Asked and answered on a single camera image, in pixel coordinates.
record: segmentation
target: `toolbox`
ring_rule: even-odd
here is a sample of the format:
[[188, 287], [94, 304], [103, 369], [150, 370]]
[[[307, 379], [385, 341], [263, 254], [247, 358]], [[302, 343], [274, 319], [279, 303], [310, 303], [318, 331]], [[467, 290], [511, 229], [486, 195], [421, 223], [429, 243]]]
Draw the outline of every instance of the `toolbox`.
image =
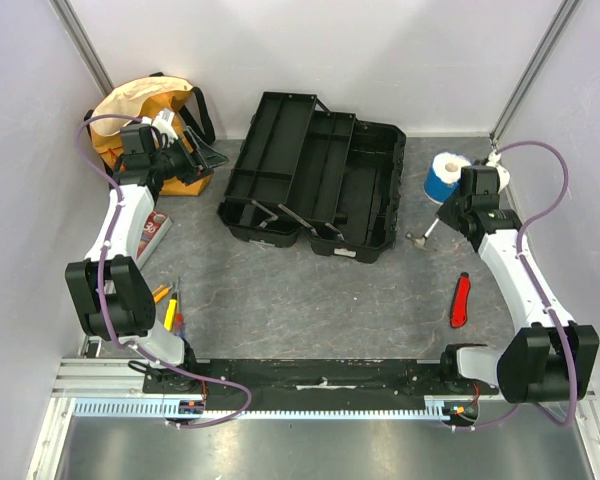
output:
[[243, 241], [372, 263], [395, 242], [406, 137], [331, 112], [316, 95], [265, 92], [218, 215]]

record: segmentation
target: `yellow screwdriver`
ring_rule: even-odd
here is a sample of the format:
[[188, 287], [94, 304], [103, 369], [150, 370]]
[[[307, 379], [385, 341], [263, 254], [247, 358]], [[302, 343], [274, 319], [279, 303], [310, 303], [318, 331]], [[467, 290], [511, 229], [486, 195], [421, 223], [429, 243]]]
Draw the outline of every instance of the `yellow screwdriver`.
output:
[[178, 292], [180, 291], [180, 277], [176, 281], [176, 286], [171, 294], [169, 305], [167, 306], [167, 314], [164, 316], [164, 328], [171, 331], [173, 330], [173, 324], [178, 313]]

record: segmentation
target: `orange bag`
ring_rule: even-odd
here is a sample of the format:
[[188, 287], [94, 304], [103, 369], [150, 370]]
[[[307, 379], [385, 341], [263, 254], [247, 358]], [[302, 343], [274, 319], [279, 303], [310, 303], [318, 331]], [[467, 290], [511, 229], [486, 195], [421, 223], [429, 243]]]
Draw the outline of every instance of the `orange bag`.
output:
[[[185, 107], [185, 102], [192, 93], [198, 103], [204, 132]], [[184, 126], [190, 126], [207, 145], [215, 141], [213, 124], [202, 91], [183, 78], [166, 77], [161, 73], [139, 78], [115, 88], [93, 112], [90, 112], [90, 115], [87, 114], [87, 118], [105, 113], [155, 118], [163, 108], [169, 108], [178, 113], [172, 126], [189, 152], [193, 151], [193, 146], [182, 135]], [[119, 118], [104, 118], [90, 125], [93, 148], [109, 168], [113, 168], [122, 153], [120, 129], [128, 123], [129, 121]], [[162, 195], [200, 195], [210, 181], [211, 175], [191, 185], [185, 185], [177, 178], [172, 178], [164, 183], [160, 193]]]

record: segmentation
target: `yellow bag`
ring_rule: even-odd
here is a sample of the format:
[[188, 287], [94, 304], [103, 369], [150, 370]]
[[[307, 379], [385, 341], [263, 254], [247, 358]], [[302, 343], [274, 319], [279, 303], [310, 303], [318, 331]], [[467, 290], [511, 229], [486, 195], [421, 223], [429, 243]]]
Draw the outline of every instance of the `yellow bag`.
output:
[[[192, 93], [198, 103], [200, 121], [204, 132], [185, 107], [185, 102], [191, 97]], [[87, 113], [86, 118], [105, 113], [155, 118], [163, 108], [169, 108], [179, 114], [173, 119], [172, 126], [189, 152], [193, 151], [193, 146], [182, 135], [184, 125], [190, 126], [207, 145], [215, 141], [213, 123], [209, 117], [202, 91], [183, 78], [165, 77], [161, 73], [120, 85], [95, 110]], [[122, 153], [120, 129], [128, 123], [129, 121], [124, 119], [103, 118], [90, 125], [93, 148], [109, 168], [113, 168]], [[185, 185], [177, 178], [172, 178], [164, 183], [160, 193], [162, 195], [200, 195], [210, 181], [211, 175], [191, 185]]]

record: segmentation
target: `paper towel roll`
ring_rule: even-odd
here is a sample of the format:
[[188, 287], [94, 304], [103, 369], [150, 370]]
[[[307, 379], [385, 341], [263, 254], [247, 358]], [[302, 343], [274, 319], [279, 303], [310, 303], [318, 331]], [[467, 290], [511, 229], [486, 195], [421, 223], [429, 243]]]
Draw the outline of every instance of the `paper towel roll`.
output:
[[444, 203], [458, 186], [462, 167], [468, 167], [468, 158], [455, 153], [439, 153], [431, 162], [427, 179], [424, 182], [424, 193], [434, 203]]

